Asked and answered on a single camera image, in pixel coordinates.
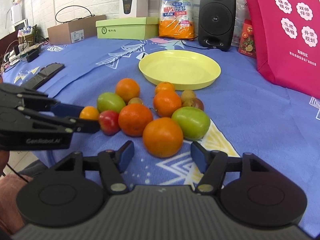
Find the brown cardboard box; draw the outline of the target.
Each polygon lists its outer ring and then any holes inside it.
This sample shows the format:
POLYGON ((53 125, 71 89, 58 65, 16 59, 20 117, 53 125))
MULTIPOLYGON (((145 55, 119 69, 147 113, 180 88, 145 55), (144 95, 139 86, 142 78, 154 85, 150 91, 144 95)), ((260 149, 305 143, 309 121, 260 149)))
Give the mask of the brown cardboard box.
POLYGON ((89 16, 80 20, 61 23, 47 29, 51 45, 73 44, 97 36, 96 22, 106 20, 106 15, 89 16))

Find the yellow plastic plate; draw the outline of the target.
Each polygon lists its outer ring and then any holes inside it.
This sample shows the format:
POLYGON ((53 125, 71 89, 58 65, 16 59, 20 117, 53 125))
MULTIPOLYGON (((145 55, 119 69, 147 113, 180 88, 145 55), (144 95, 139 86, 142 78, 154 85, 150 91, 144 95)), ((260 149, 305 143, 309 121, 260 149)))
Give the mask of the yellow plastic plate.
POLYGON ((187 50, 163 50, 144 56, 138 68, 152 84, 169 82, 176 90, 199 90, 221 74, 219 64, 206 55, 187 50))

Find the red apple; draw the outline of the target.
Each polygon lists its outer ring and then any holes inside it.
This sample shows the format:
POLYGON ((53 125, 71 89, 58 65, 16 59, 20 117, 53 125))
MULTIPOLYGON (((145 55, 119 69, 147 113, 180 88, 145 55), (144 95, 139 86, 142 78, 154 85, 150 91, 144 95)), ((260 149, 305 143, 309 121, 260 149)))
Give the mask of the red apple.
POLYGON ((115 135, 120 131, 118 124, 119 114, 112 110, 106 110, 99 115, 99 125, 102 132, 108 136, 115 135))

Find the brown kiwi right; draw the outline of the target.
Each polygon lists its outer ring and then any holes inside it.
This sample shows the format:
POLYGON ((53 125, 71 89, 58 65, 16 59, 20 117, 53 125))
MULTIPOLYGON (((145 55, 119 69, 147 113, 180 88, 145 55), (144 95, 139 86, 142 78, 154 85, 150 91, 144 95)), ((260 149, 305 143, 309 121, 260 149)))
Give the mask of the brown kiwi right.
POLYGON ((185 103, 187 100, 189 99, 193 99, 193 98, 196 98, 196 94, 193 90, 184 90, 181 95, 180 95, 180 98, 181 98, 181 102, 182 103, 185 103))

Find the dark red plum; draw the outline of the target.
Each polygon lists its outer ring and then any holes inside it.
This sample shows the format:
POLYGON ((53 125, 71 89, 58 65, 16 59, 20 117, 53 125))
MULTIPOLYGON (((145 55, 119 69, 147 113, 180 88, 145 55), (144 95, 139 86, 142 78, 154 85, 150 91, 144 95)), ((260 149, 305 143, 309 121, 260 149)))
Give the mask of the dark red plum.
POLYGON ((182 106, 183 107, 194 107, 194 108, 197 108, 197 109, 204 111, 204 104, 198 98, 187 99, 187 100, 185 100, 184 103, 182 103, 182 106))

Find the small yellow-orange citrus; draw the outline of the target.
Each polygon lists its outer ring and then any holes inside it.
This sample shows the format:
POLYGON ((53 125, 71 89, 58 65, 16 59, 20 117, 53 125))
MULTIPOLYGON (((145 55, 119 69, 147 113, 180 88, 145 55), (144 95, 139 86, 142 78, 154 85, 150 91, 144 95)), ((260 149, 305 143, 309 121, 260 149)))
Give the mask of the small yellow-orange citrus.
POLYGON ((86 106, 84 107, 80 114, 80 119, 86 119, 86 120, 98 120, 99 119, 100 112, 97 108, 93 106, 86 106))

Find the centre right orange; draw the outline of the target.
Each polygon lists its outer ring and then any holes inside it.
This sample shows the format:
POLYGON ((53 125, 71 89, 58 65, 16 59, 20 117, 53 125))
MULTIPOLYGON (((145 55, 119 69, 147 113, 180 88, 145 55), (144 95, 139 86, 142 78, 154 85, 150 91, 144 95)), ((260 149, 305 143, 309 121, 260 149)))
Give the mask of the centre right orange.
POLYGON ((171 117, 174 111, 182 107, 179 95, 172 90, 158 92, 153 98, 153 108, 159 117, 171 117))

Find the back left orange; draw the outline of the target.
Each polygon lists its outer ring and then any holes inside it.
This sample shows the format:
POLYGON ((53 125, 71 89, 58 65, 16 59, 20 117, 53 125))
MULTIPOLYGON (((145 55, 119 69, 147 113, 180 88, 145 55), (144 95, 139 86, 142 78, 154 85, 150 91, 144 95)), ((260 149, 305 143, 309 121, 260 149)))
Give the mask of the back left orange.
POLYGON ((128 103, 132 98, 139 97, 140 86, 135 80, 124 78, 116 84, 115 93, 128 103))

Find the small back orange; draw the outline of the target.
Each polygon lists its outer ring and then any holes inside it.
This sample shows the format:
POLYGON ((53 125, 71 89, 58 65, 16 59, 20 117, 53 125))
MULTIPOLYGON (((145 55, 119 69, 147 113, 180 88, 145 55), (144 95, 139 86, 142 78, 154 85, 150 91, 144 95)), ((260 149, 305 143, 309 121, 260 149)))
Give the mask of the small back orange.
POLYGON ((174 92, 175 86, 170 82, 160 82, 155 88, 155 95, 165 90, 170 90, 174 92))

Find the green apple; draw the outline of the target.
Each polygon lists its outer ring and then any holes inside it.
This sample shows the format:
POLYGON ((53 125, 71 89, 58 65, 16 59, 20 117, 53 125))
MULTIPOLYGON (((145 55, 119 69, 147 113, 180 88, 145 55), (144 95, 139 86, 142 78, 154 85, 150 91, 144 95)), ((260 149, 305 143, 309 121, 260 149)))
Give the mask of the green apple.
POLYGON ((184 139, 202 139, 210 128, 210 118, 204 111, 195 107, 181 107, 171 116, 180 126, 184 139))
POLYGON ((97 109, 100 113, 108 110, 120 113, 125 106, 124 100, 116 93, 105 92, 97 98, 97 109))

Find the brown kiwi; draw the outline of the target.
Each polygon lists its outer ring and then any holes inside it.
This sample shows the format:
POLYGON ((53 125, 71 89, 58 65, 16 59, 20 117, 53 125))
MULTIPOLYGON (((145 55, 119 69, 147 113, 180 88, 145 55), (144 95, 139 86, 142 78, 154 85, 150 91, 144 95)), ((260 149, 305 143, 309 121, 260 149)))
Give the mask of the brown kiwi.
POLYGON ((181 95, 180 95, 180 98, 181 98, 181 102, 182 103, 185 103, 187 100, 189 99, 193 99, 193 98, 196 98, 196 94, 193 90, 184 90, 181 95))
POLYGON ((141 98, 132 98, 129 100, 129 102, 127 103, 128 105, 130 104, 134 104, 134 103, 137 103, 137 104, 140 104, 140 105, 143 105, 143 100, 141 98))

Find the large front orange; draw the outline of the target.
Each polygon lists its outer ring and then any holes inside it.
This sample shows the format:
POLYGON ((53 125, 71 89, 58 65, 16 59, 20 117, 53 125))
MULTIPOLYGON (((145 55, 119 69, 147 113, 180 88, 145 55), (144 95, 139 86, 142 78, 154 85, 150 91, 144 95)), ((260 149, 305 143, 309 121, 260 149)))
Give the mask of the large front orange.
POLYGON ((157 158, 172 157, 183 145, 183 132, 171 118, 158 118, 150 122, 142 138, 146 150, 157 158))

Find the black remote control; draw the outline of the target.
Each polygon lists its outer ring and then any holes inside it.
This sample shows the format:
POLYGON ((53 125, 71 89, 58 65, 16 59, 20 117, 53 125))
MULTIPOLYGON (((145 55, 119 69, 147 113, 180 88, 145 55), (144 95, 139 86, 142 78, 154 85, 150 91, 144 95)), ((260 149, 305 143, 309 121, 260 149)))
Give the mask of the black remote control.
POLYGON ((29 80, 25 81, 21 86, 27 89, 37 90, 46 82, 48 82, 58 72, 63 70, 65 65, 62 63, 52 63, 46 67, 43 67, 36 75, 29 80))

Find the paper cups package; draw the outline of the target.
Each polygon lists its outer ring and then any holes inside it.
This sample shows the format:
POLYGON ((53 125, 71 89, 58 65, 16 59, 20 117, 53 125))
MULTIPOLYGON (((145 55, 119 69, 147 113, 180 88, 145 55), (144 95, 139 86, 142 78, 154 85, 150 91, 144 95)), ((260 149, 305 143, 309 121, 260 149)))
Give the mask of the paper cups package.
POLYGON ((192 0, 160 0, 158 32, 160 37, 195 38, 192 0))

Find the blue patterned tablecloth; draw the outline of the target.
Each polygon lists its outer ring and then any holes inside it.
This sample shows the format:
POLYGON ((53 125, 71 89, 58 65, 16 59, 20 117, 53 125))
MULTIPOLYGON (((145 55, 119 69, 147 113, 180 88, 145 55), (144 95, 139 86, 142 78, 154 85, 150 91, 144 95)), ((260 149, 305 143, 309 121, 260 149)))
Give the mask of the blue patterned tablecloth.
POLYGON ((40 91, 63 103, 95 106, 118 81, 135 80, 144 105, 152 107, 155 87, 138 68, 146 55, 163 50, 194 51, 216 61, 221 74, 209 87, 198 90, 205 113, 211 118, 209 133, 201 140, 208 149, 227 153, 251 152, 298 184, 308 206, 300 226, 319 234, 319 100, 273 85, 256 70, 256 61, 239 54, 202 50, 196 42, 153 38, 146 41, 88 38, 60 46, 44 46, 32 62, 19 62, 4 72, 5 82, 21 85, 41 68, 62 63, 65 68, 40 91))

